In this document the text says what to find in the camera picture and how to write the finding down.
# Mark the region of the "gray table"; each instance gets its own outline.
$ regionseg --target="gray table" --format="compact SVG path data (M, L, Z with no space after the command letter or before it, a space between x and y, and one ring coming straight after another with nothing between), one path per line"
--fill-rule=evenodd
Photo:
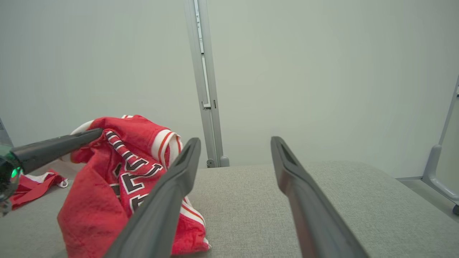
M386 173L356 162L304 167L371 256L459 254L459 224ZM54 189L0 219L2 257L65 257L56 215L67 193ZM201 169L189 197L212 245L193 257L301 255L272 165Z

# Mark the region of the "gray fabric surface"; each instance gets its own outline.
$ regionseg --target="gray fabric surface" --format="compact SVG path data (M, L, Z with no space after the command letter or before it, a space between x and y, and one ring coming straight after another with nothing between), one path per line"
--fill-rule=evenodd
M54 186L41 198L0 218L0 257L66 257L56 218L71 186L71 181L66 188Z
M373 257L457 256L459 224L386 173L356 162L306 170ZM69 188L0 219L2 257L65 257L56 216ZM300 256L272 165L201 169L189 194L212 249L188 257Z

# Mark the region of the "red jersey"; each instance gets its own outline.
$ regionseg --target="red jersey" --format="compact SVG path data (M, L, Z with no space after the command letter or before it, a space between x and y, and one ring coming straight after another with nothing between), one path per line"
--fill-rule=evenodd
M70 258L102 257L180 153L180 136L142 116L99 118L74 133L103 128L102 136L70 155L86 163L57 220ZM202 215L182 201L172 255L207 251Z

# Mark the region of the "metal frame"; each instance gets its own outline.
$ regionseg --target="metal frame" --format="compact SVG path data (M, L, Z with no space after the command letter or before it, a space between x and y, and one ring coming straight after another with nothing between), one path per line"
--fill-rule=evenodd
M199 20L202 32L202 45L204 53L201 52L201 43L199 40L198 25L196 23L196 8L193 0L184 0L185 17L190 41L191 58L195 71L196 89L201 107L202 127L204 129L204 138L206 141L207 167L227 167L230 162L223 154L222 134L220 128L220 115L218 113L217 87L215 83L215 73L213 68L212 45L210 41L210 27L207 15L206 0L198 0ZM205 59L204 72L202 55ZM206 78L209 100L207 99Z
M440 160L440 154L442 152L442 144L443 140L445 139L446 130L448 128L449 120L451 118L451 113L453 112L454 103L457 97L457 88L459 87L459 76L454 86L453 98L451 100L451 104L449 105L448 115L446 116L445 126L443 127L442 135L440 136L440 141L438 145L432 147L432 150L429 155L429 159L427 160L427 164L425 166L424 175L422 176L422 181L428 184L430 187L435 189L437 192L444 195L446 198L451 200L456 204L456 207L459 205L459 195L454 191L448 189L440 180L437 178L437 166L438 161Z

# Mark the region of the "red fabric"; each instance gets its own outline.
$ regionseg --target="red fabric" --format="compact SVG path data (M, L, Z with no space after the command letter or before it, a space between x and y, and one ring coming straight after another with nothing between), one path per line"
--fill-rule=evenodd
M71 154L72 162L87 164L77 174L57 216L69 258L102 257L166 173L152 157L151 147L158 133L167 128L141 116L99 118L88 129L94 128L103 128L104 133ZM204 225L183 213L172 255L207 251Z
M46 191L53 185L57 185L65 180L65 178L56 174L50 169L50 174L44 177L43 183L33 181L25 175L19 175L19 184L14 195L10 197L11 208L13 210L42 197Z

